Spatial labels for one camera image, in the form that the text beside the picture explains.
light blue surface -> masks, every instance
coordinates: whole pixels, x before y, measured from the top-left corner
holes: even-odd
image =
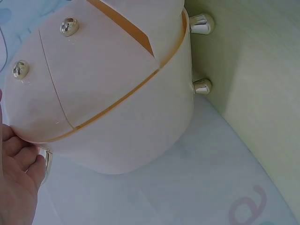
[[[66,3],[0,0],[7,64],[24,38]],[[1,88],[8,69],[6,65],[0,73]],[[298,223],[244,143],[210,103],[197,96],[185,134],[163,156],[136,171],[103,175],[55,156],[50,177],[39,192],[34,225],[40,224]]]

finger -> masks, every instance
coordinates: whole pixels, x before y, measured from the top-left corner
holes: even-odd
[[[6,124],[2,124],[2,141],[7,141],[9,138],[15,136],[12,128]]]
[[[46,162],[45,158],[41,155],[37,156],[37,159],[34,164],[32,164],[28,171],[27,175],[33,180],[37,189],[41,186],[43,179],[46,173]]]
[[[28,168],[36,161],[39,150],[36,146],[22,148],[14,157],[21,170],[26,172]]]
[[[3,153],[14,157],[22,148],[29,146],[29,143],[15,136],[3,142]]]

white plastic toy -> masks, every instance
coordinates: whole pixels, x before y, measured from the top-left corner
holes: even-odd
[[[45,21],[15,55],[4,88],[9,124],[22,139],[100,173],[156,159],[193,115],[190,29],[184,0],[78,0]]]

gold knob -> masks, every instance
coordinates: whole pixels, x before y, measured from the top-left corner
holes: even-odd
[[[60,26],[60,32],[63,36],[69,37],[75,34],[79,29],[79,22],[73,17],[66,18]]]
[[[13,75],[16,79],[18,80],[24,79],[24,77],[26,77],[28,72],[29,72],[29,64],[26,61],[20,60],[14,64]]]

white surface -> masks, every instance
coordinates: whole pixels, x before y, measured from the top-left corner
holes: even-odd
[[[243,142],[206,99],[197,97],[186,133],[136,171],[103,175],[55,156],[34,225],[238,225],[229,220],[229,210],[243,197],[258,206],[255,185],[265,191],[266,206],[248,225],[297,225]],[[250,217],[247,205],[236,210],[240,225]]]
[[[64,37],[59,24],[75,17],[79,30]],[[134,38],[86,1],[75,1],[40,27],[58,97],[68,121],[79,126],[159,69],[159,63]]]
[[[30,67],[22,80],[12,74],[14,62],[19,60],[27,61]],[[72,130],[57,98],[38,30],[23,43],[7,67],[3,107],[16,134],[34,143]]]
[[[140,89],[100,119],[48,143],[54,153],[100,173],[126,173],[156,159],[185,131],[193,114],[190,36]]]

